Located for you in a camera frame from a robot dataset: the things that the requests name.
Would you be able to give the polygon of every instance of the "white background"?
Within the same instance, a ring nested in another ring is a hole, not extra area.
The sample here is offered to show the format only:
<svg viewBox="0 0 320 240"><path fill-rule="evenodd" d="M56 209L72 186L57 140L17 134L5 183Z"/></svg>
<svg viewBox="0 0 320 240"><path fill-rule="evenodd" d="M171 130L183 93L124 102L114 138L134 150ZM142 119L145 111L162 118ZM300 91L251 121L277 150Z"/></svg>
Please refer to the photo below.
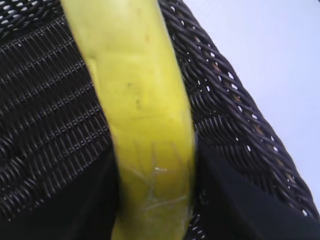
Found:
<svg viewBox="0 0 320 240"><path fill-rule="evenodd" d="M283 141L320 209L320 2L184 2Z"/></svg>

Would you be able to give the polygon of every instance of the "woven wicker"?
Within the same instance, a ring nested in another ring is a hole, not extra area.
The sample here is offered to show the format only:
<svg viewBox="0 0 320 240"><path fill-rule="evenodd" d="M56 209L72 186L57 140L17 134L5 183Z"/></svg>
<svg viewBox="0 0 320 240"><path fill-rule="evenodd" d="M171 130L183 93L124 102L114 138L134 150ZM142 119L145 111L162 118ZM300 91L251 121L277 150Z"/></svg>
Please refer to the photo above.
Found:
<svg viewBox="0 0 320 240"><path fill-rule="evenodd" d="M253 185L318 221L308 186L231 64L181 0L159 4L199 138ZM111 142L59 1L0 0L0 220L57 194ZM195 214L189 239L205 237L199 221Z"/></svg>

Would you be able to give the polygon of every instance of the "black wicker basket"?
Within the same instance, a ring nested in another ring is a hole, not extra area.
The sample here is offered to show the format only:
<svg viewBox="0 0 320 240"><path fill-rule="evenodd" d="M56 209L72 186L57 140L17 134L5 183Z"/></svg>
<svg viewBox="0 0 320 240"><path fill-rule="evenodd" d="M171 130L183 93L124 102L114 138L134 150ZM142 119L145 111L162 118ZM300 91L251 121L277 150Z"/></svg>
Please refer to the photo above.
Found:
<svg viewBox="0 0 320 240"><path fill-rule="evenodd" d="M272 200L318 222L308 186L231 64L182 0L159 0L159 5L199 144ZM13 222L22 224L15 219L53 204L102 164L99 158L112 151L111 142L60 2L0 0L0 229L8 232ZM204 204L203 189L198 198ZM206 238L200 212L195 209L187 239Z"/></svg>

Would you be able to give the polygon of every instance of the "banana peel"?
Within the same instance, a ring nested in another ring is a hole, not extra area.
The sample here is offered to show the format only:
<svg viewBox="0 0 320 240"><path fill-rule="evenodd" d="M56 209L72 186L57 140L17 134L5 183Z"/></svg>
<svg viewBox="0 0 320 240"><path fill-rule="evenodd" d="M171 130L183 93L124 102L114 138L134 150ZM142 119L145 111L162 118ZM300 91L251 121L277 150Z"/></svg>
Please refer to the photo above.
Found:
<svg viewBox="0 0 320 240"><path fill-rule="evenodd" d="M120 178L113 240L181 240L192 209L195 136L156 0L62 0L107 118Z"/></svg>

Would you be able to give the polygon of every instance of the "yellow banana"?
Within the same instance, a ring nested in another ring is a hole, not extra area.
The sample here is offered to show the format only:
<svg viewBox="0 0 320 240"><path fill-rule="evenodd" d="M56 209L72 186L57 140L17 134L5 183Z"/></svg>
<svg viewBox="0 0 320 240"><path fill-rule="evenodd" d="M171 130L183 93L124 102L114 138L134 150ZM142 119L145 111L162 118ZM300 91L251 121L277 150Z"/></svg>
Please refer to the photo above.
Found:
<svg viewBox="0 0 320 240"><path fill-rule="evenodd" d="M106 115L120 175L113 240L182 240L194 132L157 0L62 0Z"/></svg>

